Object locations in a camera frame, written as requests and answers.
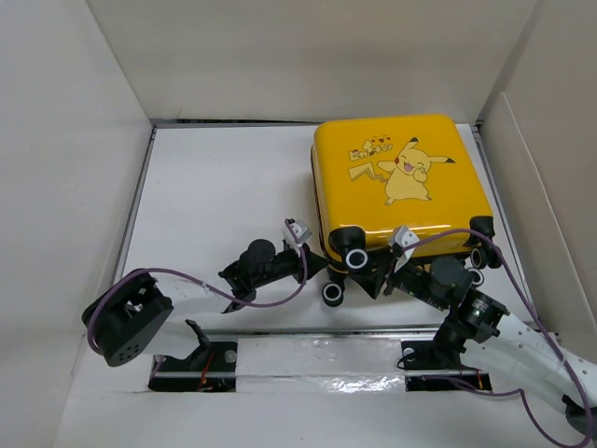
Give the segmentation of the yellow Pikachu suitcase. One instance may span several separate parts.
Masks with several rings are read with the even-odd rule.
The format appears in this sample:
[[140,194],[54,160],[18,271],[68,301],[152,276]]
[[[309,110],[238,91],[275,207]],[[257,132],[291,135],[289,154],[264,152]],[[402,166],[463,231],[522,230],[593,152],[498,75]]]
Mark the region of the yellow Pikachu suitcase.
[[400,226],[418,235],[409,262],[425,270],[455,257],[479,286],[485,269],[501,266],[492,208],[450,118],[328,121],[314,132],[311,164],[326,305],[343,302],[354,273],[392,259],[388,238]]

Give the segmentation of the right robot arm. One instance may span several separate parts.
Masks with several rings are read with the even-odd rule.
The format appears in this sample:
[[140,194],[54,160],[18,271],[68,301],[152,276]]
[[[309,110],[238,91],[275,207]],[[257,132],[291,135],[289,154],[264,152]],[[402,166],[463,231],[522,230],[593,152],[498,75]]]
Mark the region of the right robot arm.
[[455,257],[438,257],[427,270],[388,259],[366,272],[375,295],[399,289],[447,314],[433,340],[416,345],[398,360],[398,368],[511,372],[522,385],[518,395],[536,394],[562,409],[573,429],[595,437],[595,365],[564,351],[543,327],[528,327],[479,291],[476,275]]

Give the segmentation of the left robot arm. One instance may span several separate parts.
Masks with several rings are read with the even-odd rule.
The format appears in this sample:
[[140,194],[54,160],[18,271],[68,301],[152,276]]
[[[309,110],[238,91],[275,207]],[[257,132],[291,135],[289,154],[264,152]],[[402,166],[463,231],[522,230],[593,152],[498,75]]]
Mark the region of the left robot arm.
[[[239,258],[218,274],[228,289],[172,269],[131,271],[88,306],[81,316],[88,345],[110,367],[137,357],[169,318],[216,313],[217,300],[228,304],[224,312],[245,307],[272,308],[293,300],[306,283],[327,266],[307,244],[297,248],[284,243],[277,252],[265,239],[251,242]],[[298,289],[283,299],[257,303],[257,290],[291,277]]]

